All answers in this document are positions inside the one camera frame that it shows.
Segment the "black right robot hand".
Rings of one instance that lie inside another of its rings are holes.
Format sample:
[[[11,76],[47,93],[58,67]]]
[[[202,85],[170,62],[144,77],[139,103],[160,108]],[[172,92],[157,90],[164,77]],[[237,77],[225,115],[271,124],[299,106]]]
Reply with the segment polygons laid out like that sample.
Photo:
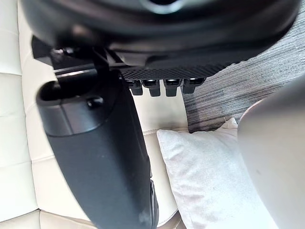
[[[154,229],[151,164],[133,97],[191,94],[292,27],[299,0],[23,0],[34,59],[56,80],[36,93],[73,195],[99,228]]]

